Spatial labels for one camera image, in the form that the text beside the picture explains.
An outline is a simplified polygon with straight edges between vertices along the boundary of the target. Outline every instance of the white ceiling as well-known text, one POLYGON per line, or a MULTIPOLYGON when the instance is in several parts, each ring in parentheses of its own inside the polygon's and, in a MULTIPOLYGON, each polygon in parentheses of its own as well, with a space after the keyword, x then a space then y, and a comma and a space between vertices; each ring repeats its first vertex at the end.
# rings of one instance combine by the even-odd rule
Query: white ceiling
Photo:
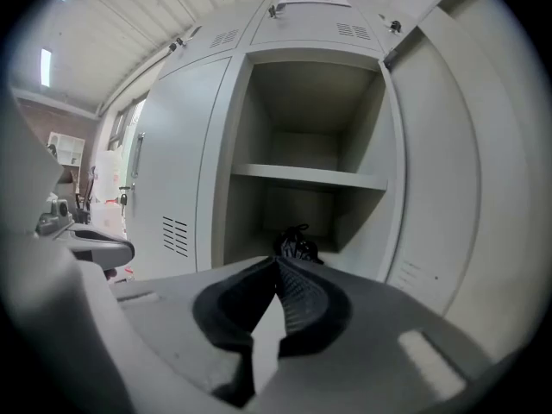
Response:
MULTIPOLYGON (((13 85, 95 112, 135 68, 199 17, 241 0, 48 0, 12 62, 13 85), (51 87, 40 85, 41 49, 51 87)), ((371 0, 417 16, 432 0, 371 0)))

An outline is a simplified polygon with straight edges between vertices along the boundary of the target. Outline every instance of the gray surface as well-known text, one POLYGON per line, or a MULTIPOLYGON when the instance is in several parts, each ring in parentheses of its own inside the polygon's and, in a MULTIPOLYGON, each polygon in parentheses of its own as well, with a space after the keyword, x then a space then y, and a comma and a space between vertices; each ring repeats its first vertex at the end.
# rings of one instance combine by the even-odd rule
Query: gray surface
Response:
POLYGON ((402 133, 395 126, 400 118, 392 113, 392 88, 381 75, 364 95, 354 120, 341 138, 339 169, 352 173, 377 173, 386 177, 386 192, 341 191, 336 200, 334 237, 339 256, 331 265, 348 273, 385 281, 395 252, 404 192, 402 133))
POLYGON ((255 33, 253 44, 291 40, 316 40, 348 43, 381 52, 381 46, 357 8, 328 4, 288 4, 276 19, 265 14, 255 33), (340 34, 337 23, 348 25, 348 34, 340 34), (361 35, 356 29, 365 29, 361 35))
POLYGON ((163 78, 150 92, 136 136, 145 133, 139 175, 128 175, 129 239, 137 279, 197 271, 196 208, 201 155, 213 104, 229 60, 163 78), (163 216, 186 224, 187 257, 165 247, 163 216))
POLYGON ((398 52, 398 54, 402 54, 409 48, 409 43, 411 41, 411 37, 416 37, 417 25, 440 3, 447 0, 433 0, 431 4, 425 5, 425 8, 419 13, 419 15, 410 16, 406 15, 404 13, 401 13, 400 11, 397 11, 392 8, 387 7, 381 7, 381 5, 373 5, 372 2, 365 2, 361 0, 355 0, 354 4, 359 8, 361 13, 364 15, 364 17, 367 19, 367 21, 370 23, 370 26, 373 27, 373 30, 378 38, 379 43, 383 47, 383 50, 386 53, 386 62, 390 59, 390 61, 393 61, 396 57, 395 52, 398 52), (379 14, 382 14, 386 17, 387 20, 399 20, 402 24, 402 34, 401 35, 394 35, 390 34, 388 29, 382 30, 380 26, 378 26, 377 18, 375 15, 377 7, 377 12, 379 14))
MULTIPOLYGON (((234 260, 248 260, 256 256, 272 256, 273 244, 280 231, 257 229, 241 246, 236 247, 234 260)), ((318 247, 318 257, 325 263, 335 267, 335 258, 339 256, 335 243, 328 236, 308 235, 318 247)))
POLYGON ((362 13, 362 16, 372 28, 385 55, 390 53, 402 41, 406 32, 416 27, 416 20, 412 16, 390 8, 388 5, 370 0, 350 0, 350 2, 362 13), (380 14, 386 18, 385 22, 381 20, 380 14), (388 24, 393 20, 400 21, 403 34, 390 32, 388 24))
POLYGON ((465 98, 426 39, 397 59, 391 76, 405 126, 408 187, 389 282, 442 314, 477 232, 478 143, 465 98))
POLYGON ((337 135, 276 132, 273 135, 270 164, 337 170, 338 142, 337 135))
POLYGON ((99 266, 32 237, 5 237, 0 248, 3 308, 82 411, 237 412, 175 373, 137 335, 99 266))
POLYGON ((248 84, 235 138, 234 164, 268 163, 272 137, 273 122, 256 86, 248 84))
MULTIPOLYGON (((251 30, 244 34, 247 37, 251 30)), ((205 139, 201 177, 198 186, 198 213, 196 225, 198 270, 207 270, 224 264, 224 239, 226 231, 227 202, 230 190, 230 171, 239 129, 242 104, 246 99, 248 83, 254 63, 268 61, 313 61, 320 60, 334 64, 357 66, 362 69, 379 69, 377 60, 365 49, 340 44, 338 49, 330 43, 299 41, 271 43, 269 50, 263 45, 251 47, 243 41, 236 51, 229 53, 232 59, 225 73, 205 139)), ((200 67, 213 58, 190 64, 187 69, 200 67)))
POLYGON ((33 232, 63 169, 28 127, 7 86, 0 109, 0 232, 33 232))
POLYGON ((406 193, 406 145, 405 145, 405 126, 403 116, 398 105, 397 91, 391 80, 391 74, 383 61, 379 63, 381 75, 386 82, 387 96, 389 99, 389 108, 392 113, 392 129, 395 137, 395 188, 393 199, 393 212, 391 227, 389 229, 389 238, 386 244, 386 251, 381 262, 382 268, 378 272, 376 280, 386 282, 392 262, 397 250, 398 237, 403 225, 403 215, 405 211, 405 193, 406 193))
POLYGON ((289 179, 302 183, 332 185, 336 187, 357 187, 385 191, 387 180, 375 175, 336 172, 304 167, 274 166, 265 164, 238 164, 232 167, 232 174, 268 179, 289 179))
POLYGON ((552 100, 503 2, 467 0, 453 15, 435 9, 420 25, 462 91, 480 157, 479 227, 447 318, 499 360, 530 339, 549 304, 552 100))
POLYGON ((91 225, 73 224, 54 239, 55 242, 63 244, 74 253, 91 252, 92 261, 98 264, 103 270, 126 266, 133 258, 132 250, 125 240, 115 235, 109 235, 100 229, 96 229, 91 225), (111 241, 103 241, 101 239, 85 239, 77 236, 75 232, 79 230, 95 233, 99 237, 108 237, 111 241))
POLYGON ((224 263, 248 258, 247 255, 243 257, 242 252, 260 231, 266 191, 262 179, 232 177, 230 180, 224 222, 224 263))
POLYGON ((279 360, 278 371, 249 410, 400 413, 427 408, 436 397, 397 342, 411 329, 421 330, 468 379, 490 366, 458 329, 406 294, 332 268, 295 263, 340 286, 353 304, 352 319, 322 353, 279 360))
POLYGON ((495 390, 499 380, 504 377, 504 374, 510 371, 510 367, 518 359, 518 354, 510 354, 500 362, 492 365, 487 371, 481 375, 479 379, 473 382, 466 391, 458 394, 456 397, 447 400, 437 406, 432 406, 423 414, 441 414, 449 412, 469 412, 474 407, 477 410, 477 403, 481 401, 490 391, 495 390))
POLYGON ((284 309, 276 294, 251 336, 254 386, 260 393, 278 369, 279 341, 285 337, 284 309))
POLYGON ((306 235, 328 236, 331 227, 334 194, 308 188, 269 185, 263 210, 263 229, 284 231, 308 223, 306 235))
POLYGON ((275 128, 284 132, 342 132, 359 105, 374 72, 316 62, 255 66, 255 84, 275 128))
MULTIPOLYGON (((138 293, 138 298, 126 297, 121 302, 125 316, 144 342, 196 387, 211 392, 231 383, 240 355, 207 342, 191 313, 193 299, 203 287, 188 277, 172 280, 180 283, 178 295, 153 286, 149 294, 138 293)), ((124 287, 116 286, 113 292, 117 296, 124 287)))
POLYGON ((255 11, 259 9, 263 1, 250 0, 226 5, 223 10, 208 14, 194 23, 188 31, 189 33, 193 32, 197 26, 201 26, 201 29, 193 37, 193 40, 187 43, 186 47, 177 47, 176 51, 167 59, 158 78, 163 78, 169 73, 204 57, 215 56, 234 49, 240 42, 255 11), (220 41, 215 42, 218 35, 229 33, 235 29, 238 30, 235 35, 225 35, 220 41))

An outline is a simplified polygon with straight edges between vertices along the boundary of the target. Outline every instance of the window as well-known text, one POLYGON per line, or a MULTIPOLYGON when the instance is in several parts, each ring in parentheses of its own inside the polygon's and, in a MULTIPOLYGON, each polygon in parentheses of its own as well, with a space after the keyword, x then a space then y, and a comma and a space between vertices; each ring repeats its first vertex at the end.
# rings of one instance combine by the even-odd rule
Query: window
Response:
POLYGON ((109 150, 116 150, 119 146, 122 146, 122 139, 127 131, 127 127, 130 124, 136 124, 138 122, 141 110, 146 102, 146 97, 147 93, 133 100, 131 104, 117 114, 113 122, 113 128, 111 129, 110 142, 108 144, 109 150))

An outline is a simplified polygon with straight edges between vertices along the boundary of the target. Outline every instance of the metal locker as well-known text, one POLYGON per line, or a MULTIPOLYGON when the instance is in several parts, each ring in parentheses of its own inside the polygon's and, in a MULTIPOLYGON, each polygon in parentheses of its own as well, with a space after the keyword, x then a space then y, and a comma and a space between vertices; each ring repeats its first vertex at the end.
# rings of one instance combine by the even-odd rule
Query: metal locker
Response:
POLYGON ((194 61, 234 49, 263 1, 232 4, 202 18, 189 31, 188 36, 193 34, 193 39, 185 47, 177 47, 168 58, 161 69, 160 78, 194 61))
POLYGON ((282 14, 265 14, 252 44, 273 41, 333 41, 381 52, 370 26, 357 8, 320 3, 293 3, 282 14))
POLYGON ((137 279, 196 272, 195 228, 204 141, 230 59, 157 82, 129 161, 126 222, 137 279))

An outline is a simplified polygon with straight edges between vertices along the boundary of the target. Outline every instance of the locker handle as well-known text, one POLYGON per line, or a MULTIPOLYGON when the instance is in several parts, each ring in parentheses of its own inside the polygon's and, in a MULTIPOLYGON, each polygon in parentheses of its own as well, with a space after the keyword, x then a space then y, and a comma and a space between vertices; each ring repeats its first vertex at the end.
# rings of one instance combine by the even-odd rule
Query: locker handle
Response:
POLYGON ((138 178, 138 163, 140 162, 141 147, 144 144, 144 136, 146 136, 144 132, 138 134, 138 141, 136 143, 135 149, 135 158, 132 162, 132 173, 130 174, 132 178, 138 178))

